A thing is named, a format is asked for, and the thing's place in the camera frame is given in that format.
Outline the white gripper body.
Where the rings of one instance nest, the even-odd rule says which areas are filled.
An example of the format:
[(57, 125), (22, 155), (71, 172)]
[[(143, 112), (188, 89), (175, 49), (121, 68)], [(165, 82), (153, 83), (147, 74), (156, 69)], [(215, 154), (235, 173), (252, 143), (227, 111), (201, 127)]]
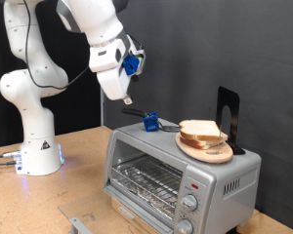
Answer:
[(97, 78), (109, 99), (118, 100), (126, 97), (131, 77), (127, 75), (124, 68), (116, 67), (98, 72)]

